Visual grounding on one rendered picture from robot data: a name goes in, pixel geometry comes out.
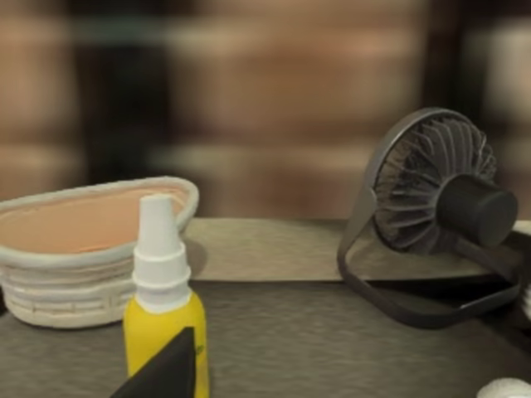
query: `black desk fan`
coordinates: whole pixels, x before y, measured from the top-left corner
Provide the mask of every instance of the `black desk fan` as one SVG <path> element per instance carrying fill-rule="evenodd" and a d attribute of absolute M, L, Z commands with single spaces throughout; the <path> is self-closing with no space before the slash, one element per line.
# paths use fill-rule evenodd
<path fill-rule="evenodd" d="M 518 275 L 485 250 L 507 238 L 518 212 L 515 195 L 493 183 L 495 169 L 485 134 L 462 114 L 422 109 L 400 121 L 368 164 L 339 245 L 339 272 L 347 285 L 387 316 L 415 328 L 445 328 L 515 300 Z M 455 252 L 510 286 L 446 313 L 405 308 L 348 269 L 348 252 L 369 223 L 391 250 Z"/>

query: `basket rim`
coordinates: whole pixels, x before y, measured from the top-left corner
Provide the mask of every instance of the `basket rim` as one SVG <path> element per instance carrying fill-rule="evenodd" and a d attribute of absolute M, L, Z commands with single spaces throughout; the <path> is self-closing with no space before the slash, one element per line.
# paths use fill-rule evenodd
<path fill-rule="evenodd" d="M 188 198 L 183 203 L 183 209 L 175 216 L 175 222 L 177 223 L 179 230 L 182 231 L 197 210 L 197 205 L 199 202 L 199 190 L 194 183 L 179 177 L 149 177 L 118 182 L 106 182 L 103 184 L 69 188 L 60 191 L 19 197 L 1 202 L 0 211 L 16 209 L 20 206 L 26 206 L 35 203 L 54 201 L 59 198 L 78 197 L 86 194 L 87 192 L 105 192 L 124 187 L 149 187 L 153 185 L 180 186 L 188 191 Z M 123 260 L 132 255 L 134 246 L 135 240 L 111 247 L 109 249 L 91 251 L 87 253 L 52 254 L 17 250 L 0 244 L 0 264 L 10 265 L 22 269 L 82 268 L 87 265 L 97 265 L 110 261 Z"/>

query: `gray tabletop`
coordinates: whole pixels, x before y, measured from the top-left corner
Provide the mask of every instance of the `gray tabletop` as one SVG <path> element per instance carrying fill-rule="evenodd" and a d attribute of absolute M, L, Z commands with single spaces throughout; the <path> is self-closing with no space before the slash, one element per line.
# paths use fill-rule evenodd
<path fill-rule="evenodd" d="M 422 331 L 336 283 L 196 284 L 214 398 L 473 398 L 531 360 L 479 321 Z M 0 396 L 108 397 L 125 379 L 120 325 L 75 332 L 0 318 Z"/>

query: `yellow bottle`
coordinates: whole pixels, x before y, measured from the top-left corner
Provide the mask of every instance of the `yellow bottle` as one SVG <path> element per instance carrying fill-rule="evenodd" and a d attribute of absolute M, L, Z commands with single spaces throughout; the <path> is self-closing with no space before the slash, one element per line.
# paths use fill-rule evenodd
<path fill-rule="evenodd" d="M 201 299 L 190 289 L 190 267 L 173 215 L 172 198 L 140 199 L 139 239 L 134 249 L 136 295 L 124 315 L 129 376 L 134 375 L 184 328 L 194 330 L 194 398 L 208 398 L 207 326 Z"/>

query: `basket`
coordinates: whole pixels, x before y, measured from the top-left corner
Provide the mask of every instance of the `basket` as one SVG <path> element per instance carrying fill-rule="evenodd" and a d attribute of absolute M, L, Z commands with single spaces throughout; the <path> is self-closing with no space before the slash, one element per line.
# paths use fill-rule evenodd
<path fill-rule="evenodd" d="M 7 309 L 25 323 L 85 328 L 121 320 L 134 292 L 139 199 L 174 198 L 183 232 L 194 184 L 176 177 L 112 182 L 0 203 L 0 280 Z"/>

